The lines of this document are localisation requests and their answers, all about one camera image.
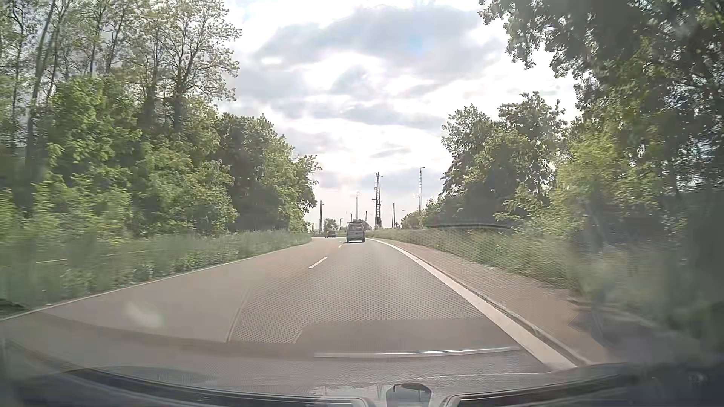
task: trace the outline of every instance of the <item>sidewalk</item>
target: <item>sidewalk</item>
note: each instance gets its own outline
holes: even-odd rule
[[[448,274],[476,294],[510,314],[523,325],[534,326],[541,339],[552,338],[559,351],[568,353],[576,364],[620,361],[574,320],[581,319],[581,307],[569,301],[567,290],[551,288],[543,282],[467,261],[454,254],[397,240],[380,239],[423,259]]]

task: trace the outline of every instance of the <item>dashed center line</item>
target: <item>dashed center line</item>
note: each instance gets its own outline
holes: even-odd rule
[[[321,262],[323,262],[323,261],[325,261],[325,260],[327,260],[327,257],[326,257],[326,256],[325,256],[325,257],[322,257],[321,260],[320,260],[320,261],[317,261],[315,264],[312,264],[311,266],[309,266],[309,268],[310,268],[310,269],[311,269],[311,268],[314,268],[314,266],[316,266],[317,264],[319,264],[319,263],[321,263]]]

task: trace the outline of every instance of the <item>solid edge line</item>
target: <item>solid edge line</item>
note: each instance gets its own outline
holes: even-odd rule
[[[526,328],[515,322],[509,316],[496,309],[488,301],[475,294],[459,282],[455,281],[451,277],[448,277],[445,273],[434,268],[426,261],[421,260],[412,253],[398,248],[395,245],[383,242],[377,239],[372,239],[375,242],[387,245],[400,253],[407,256],[412,261],[419,264],[430,274],[434,275],[438,280],[445,283],[448,287],[452,288],[459,296],[465,298],[472,306],[478,309],[483,315],[487,316],[493,323],[495,323],[503,332],[507,333],[514,341],[523,346],[531,355],[541,361],[543,364],[554,370],[571,369],[576,365],[568,360],[563,354],[559,353],[554,348],[543,342],[540,338],[531,334]]]
[[[457,282],[458,284],[462,285],[463,287],[467,288],[468,290],[472,291],[473,293],[477,294],[478,297],[484,299],[485,301],[489,302],[491,305],[493,305],[495,308],[497,308],[498,311],[504,313],[508,318],[511,318],[513,321],[516,321],[517,323],[523,325],[523,327],[527,328],[530,333],[533,335],[540,337],[544,342],[548,342],[548,346],[551,346],[553,348],[556,348],[559,353],[562,353],[564,356],[568,357],[569,360],[573,361],[574,363],[581,365],[594,365],[595,363],[591,361],[591,359],[588,359],[585,356],[582,356],[577,351],[574,351],[571,347],[566,345],[565,343],[559,341],[556,339],[553,335],[551,335],[548,332],[545,332],[541,328],[539,328],[537,325],[533,324],[532,322],[528,321],[527,319],[523,318],[522,316],[518,315],[517,313],[511,311],[507,307],[503,306],[501,303],[498,303],[497,301],[492,300],[489,296],[480,293],[477,289],[470,287],[469,285],[465,284],[463,281],[460,281],[459,279],[450,276],[448,273],[443,272],[442,270],[439,270],[441,273],[447,275],[450,279]]]
[[[295,247],[299,247],[299,246],[308,245],[309,243],[311,243],[311,242],[302,243],[302,244],[300,244],[300,245],[293,245],[293,246],[281,248],[281,249],[275,250],[275,251],[267,251],[266,253],[257,254],[256,256],[245,257],[244,259],[238,259],[238,260],[234,260],[234,261],[229,261],[228,263],[215,264],[215,265],[213,265],[213,266],[204,267],[204,268],[202,268],[202,269],[191,270],[190,272],[173,274],[173,275],[170,275],[170,276],[166,276],[166,277],[159,278],[159,279],[157,279],[157,280],[139,282],[138,284],[127,285],[127,286],[125,286],[125,287],[116,288],[115,290],[104,291],[104,292],[102,292],[102,293],[91,294],[91,295],[87,295],[87,296],[85,296],[85,297],[80,297],[80,298],[73,298],[72,300],[62,301],[62,302],[60,302],[60,303],[51,304],[51,305],[49,305],[49,306],[42,306],[42,307],[40,307],[40,308],[31,309],[31,310],[29,310],[29,311],[21,312],[21,313],[19,313],[19,314],[13,314],[13,315],[9,315],[9,316],[4,316],[4,317],[0,318],[0,322],[7,321],[8,319],[17,318],[17,317],[19,317],[19,316],[25,316],[25,315],[28,315],[28,314],[34,314],[35,312],[45,311],[46,309],[55,308],[55,307],[57,307],[57,306],[64,306],[64,305],[68,305],[68,304],[71,304],[71,303],[75,303],[75,302],[78,302],[78,301],[81,301],[81,300],[87,300],[87,299],[89,299],[89,298],[100,297],[101,295],[106,295],[106,294],[110,294],[110,293],[115,293],[115,292],[118,292],[118,291],[121,291],[121,290],[126,290],[126,289],[128,289],[128,288],[140,287],[141,285],[152,284],[152,283],[154,283],[154,282],[164,281],[164,280],[172,279],[172,278],[175,278],[175,277],[181,277],[181,276],[185,276],[185,275],[189,275],[189,274],[193,274],[193,273],[202,272],[202,271],[204,271],[204,270],[213,269],[214,267],[228,266],[229,264],[238,263],[238,262],[240,262],[240,261],[256,259],[257,257],[266,256],[267,254],[272,254],[272,253],[279,253],[280,251],[288,250],[288,249],[295,248]]]
[[[315,264],[312,264],[311,266],[309,266],[309,268],[310,268],[310,269],[313,269],[314,266],[316,266],[317,264],[319,264],[319,263],[321,263],[321,262],[323,262],[323,261],[325,261],[325,260],[327,260],[327,257],[326,257],[326,256],[325,256],[325,257],[322,257],[321,260],[320,260],[320,261],[317,261]]]

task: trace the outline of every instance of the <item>gray van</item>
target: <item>gray van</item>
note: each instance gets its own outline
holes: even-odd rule
[[[359,240],[364,243],[364,224],[361,222],[347,223],[347,243]]]

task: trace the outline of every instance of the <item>white lane marking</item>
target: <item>white lane marking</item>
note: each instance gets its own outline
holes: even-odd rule
[[[323,262],[323,261],[325,261],[325,260],[327,260],[327,257],[326,257],[326,256],[325,256],[325,257],[322,257],[321,260],[320,260],[320,261],[317,261],[315,264],[312,264],[311,266],[309,266],[309,268],[310,268],[310,269],[313,269],[314,266],[316,266],[317,264],[319,264],[319,263],[321,263],[321,262]]]
[[[372,239],[375,242],[382,243],[394,248],[396,251],[404,254],[412,261],[419,264],[422,268],[427,270],[430,274],[437,277],[438,280],[445,283],[446,286],[452,288],[459,296],[465,298],[472,306],[478,309],[483,315],[487,316],[488,319],[493,321],[501,330],[507,333],[517,343],[521,344],[531,355],[541,361],[543,364],[551,369],[570,369],[576,367],[573,362],[569,361],[564,355],[558,353],[555,349],[551,348],[542,340],[535,337],[535,335],[528,332],[525,328],[519,325],[517,322],[508,318],[504,313],[498,311],[494,306],[490,305],[487,301],[477,296],[477,294],[463,287],[460,283],[454,281],[446,274],[442,273],[438,269],[434,268],[425,261],[420,260],[417,256],[408,253],[407,251],[398,248],[395,245],[391,245],[387,242],[382,242],[377,239]]]
[[[68,301],[63,301],[63,302],[60,302],[60,303],[51,304],[51,305],[49,305],[49,306],[42,306],[42,307],[40,307],[40,308],[31,309],[31,310],[26,311],[26,312],[21,312],[21,313],[19,313],[19,314],[13,314],[13,315],[9,315],[9,316],[4,316],[4,317],[0,318],[0,322],[2,322],[2,321],[7,321],[8,319],[18,318],[18,317],[20,317],[20,316],[24,316],[24,315],[28,315],[28,314],[34,314],[35,312],[45,311],[46,309],[55,308],[55,307],[57,307],[57,306],[63,306],[63,305],[71,304],[71,303],[76,303],[76,302],[78,302],[78,301],[87,300],[87,299],[89,299],[89,298],[100,297],[101,295],[106,295],[106,294],[110,294],[110,293],[115,293],[115,292],[117,292],[117,291],[127,290],[127,289],[129,289],[129,288],[134,288],[134,287],[140,287],[141,285],[153,284],[153,283],[155,283],[155,282],[164,281],[164,280],[169,280],[169,279],[172,279],[172,278],[181,277],[181,276],[185,276],[185,275],[189,275],[189,274],[193,274],[193,273],[198,273],[198,272],[202,272],[202,271],[204,271],[204,270],[213,269],[213,268],[215,268],[215,267],[228,266],[229,264],[238,263],[238,262],[240,262],[240,261],[256,259],[257,257],[266,256],[267,254],[279,253],[280,251],[289,250],[289,249],[295,248],[295,247],[301,247],[301,246],[304,246],[304,245],[306,245],[306,244],[309,244],[309,243],[303,243],[303,244],[301,244],[301,245],[296,245],[296,246],[289,246],[289,247],[286,247],[286,248],[281,248],[281,249],[279,249],[279,250],[269,251],[269,252],[262,253],[262,254],[257,254],[256,256],[245,257],[244,259],[238,259],[238,260],[229,261],[228,263],[215,264],[215,265],[213,265],[213,266],[204,267],[204,268],[202,268],[202,269],[191,270],[190,272],[173,274],[173,275],[170,275],[170,276],[167,276],[167,277],[162,277],[162,278],[159,278],[159,279],[157,279],[157,280],[139,282],[138,284],[134,284],[134,285],[127,285],[127,286],[125,286],[125,287],[116,288],[115,290],[106,291],[106,292],[104,292],[104,293],[86,295],[85,297],[74,298],[74,299],[72,299],[72,300],[68,300]]]

